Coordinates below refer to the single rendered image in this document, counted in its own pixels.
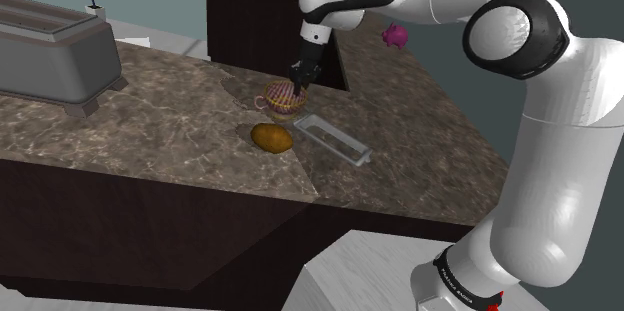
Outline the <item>red striped cup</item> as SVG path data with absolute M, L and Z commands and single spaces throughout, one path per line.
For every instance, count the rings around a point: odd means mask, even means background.
M 307 91 L 304 88 L 296 94 L 293 82 L 275 80 L 267 83 L 263 92 L 254 98 L 254 106 L 259 110 L 267 110 L 275 119 L 289 120 L 300 113 L 307 99 Z

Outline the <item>grey toaster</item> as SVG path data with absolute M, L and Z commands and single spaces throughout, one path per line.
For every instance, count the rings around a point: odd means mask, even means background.
M 0 0 L 0 95 L 87 118 L 103 92 L 127 85 L 105 20 L 32 0 Z

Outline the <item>brown potato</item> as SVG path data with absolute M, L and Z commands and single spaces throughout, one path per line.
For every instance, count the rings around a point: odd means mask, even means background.
M 293 138 L 282 126 L 272 123 L 256 124 L 250 132 L 252 141 L 262 150 L 279 154 L 292 148 Z

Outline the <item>pink piggy bank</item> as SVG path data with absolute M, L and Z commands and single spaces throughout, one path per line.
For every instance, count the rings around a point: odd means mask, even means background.
M 399 49 L 402 49 L 408 42 L 408 32 L 404 27 L 391 23 L 382 33 L 382 40 L 388 47 L 395 45 Z

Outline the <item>grey robot stand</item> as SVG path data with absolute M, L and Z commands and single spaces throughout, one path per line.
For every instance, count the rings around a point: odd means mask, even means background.
M 468 311 L 434 293 L 416 297 L 417 267 L 448 242 L 351 230 L 307 262 L 281 311 Z

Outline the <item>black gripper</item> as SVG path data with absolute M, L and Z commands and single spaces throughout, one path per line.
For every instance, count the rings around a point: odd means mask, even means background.
M 303 40 L 296 62 L 289 68 L 289 79 L 293 82 L 293 95 L 298 99 L 302 85 L 309 85 L 321 73 L 320 61 L 324 51 L 323 44 L 316 44 Z

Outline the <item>dark wood counter cabinet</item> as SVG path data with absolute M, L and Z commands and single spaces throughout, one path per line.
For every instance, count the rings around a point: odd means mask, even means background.
M 0 283 L 27 295 L 280 311 L 303 266 L 352 229 L 456 241 L 505 165 L 368 16 L 333 39 L 339 89 L 314 111 L 368 143 L 356 167 L 301 133 L 249 133 L 266 73 L 119 46 L 129 85 L 91 117 L 0 96 Z

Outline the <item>clear rectangular tray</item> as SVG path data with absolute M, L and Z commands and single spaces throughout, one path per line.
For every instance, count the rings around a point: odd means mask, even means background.
M 370 147 L 316 114 L 306 114 L 296 120 L 293 126 L 311 140 L 354 166 L 359 167 L 371 160 L 372 149 Z

